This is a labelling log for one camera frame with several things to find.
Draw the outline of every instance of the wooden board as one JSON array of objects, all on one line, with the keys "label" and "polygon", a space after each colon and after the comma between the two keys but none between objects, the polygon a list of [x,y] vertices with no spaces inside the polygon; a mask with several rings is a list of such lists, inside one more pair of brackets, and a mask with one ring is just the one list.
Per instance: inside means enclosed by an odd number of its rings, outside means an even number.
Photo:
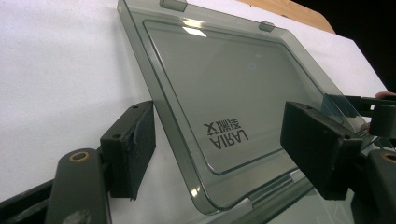
[{"label": "wooden board", "polygon": [[274,12],[275,14],[287,17],[294,21],[299,21],[320,30],[335,34],[326,18],[320,13],[303,7],[290,0],[239,0],[253,7]]}]

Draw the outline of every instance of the printed logo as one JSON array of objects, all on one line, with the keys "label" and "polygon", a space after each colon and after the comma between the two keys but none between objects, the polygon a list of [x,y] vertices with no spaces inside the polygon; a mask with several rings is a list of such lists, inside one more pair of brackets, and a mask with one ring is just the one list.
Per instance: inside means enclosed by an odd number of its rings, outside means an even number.
[{"label": "printed logo", "polygon": [[248,136],[239,125],[238,119],[224,119],[204,124],[209,140],[217,149],[231,147],[242,141],[247,141]]}]

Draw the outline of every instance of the mounting hole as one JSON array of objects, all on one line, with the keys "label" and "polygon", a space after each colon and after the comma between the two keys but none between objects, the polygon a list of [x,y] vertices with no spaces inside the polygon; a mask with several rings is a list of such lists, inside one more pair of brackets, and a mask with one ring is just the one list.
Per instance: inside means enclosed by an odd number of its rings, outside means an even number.
[{"label": "mounting hole", "polygon": [[396,163],[396,156],[393,155],[393,154],[385,153],[385,154],[382,154],[382,157],[383,157],[386,161],[391,161],[391,162],[393,162],[393,163]]},{"label": "mounting hole", "polygon": [[119,139],[121,138],[121,135],[119,133],[113,134],[113,139]]},{"label": "mounting hole", "polygon": [[90,154],[88,152],[81,151],[81,152],[76,152],[75,154],[71,155],[69,160],[73,161],[73,162],[81,162],[81,161],[87,160],[89,157],[90,157]]}]

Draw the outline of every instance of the transparent acrylic cover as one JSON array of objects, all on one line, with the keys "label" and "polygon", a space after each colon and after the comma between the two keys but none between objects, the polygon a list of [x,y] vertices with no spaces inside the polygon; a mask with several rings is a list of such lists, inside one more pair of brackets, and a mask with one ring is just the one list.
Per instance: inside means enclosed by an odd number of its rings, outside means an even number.
[{"label": "transparent acrylic cover", "polygon": [[257,22],[190,5],[179,12],[159,1],[120,1],[119,12],[204,214],[293,184],[297,167],[279,142],[286,101],[322,110],[355,133],[364,124],[287,30],[261,30]]}]

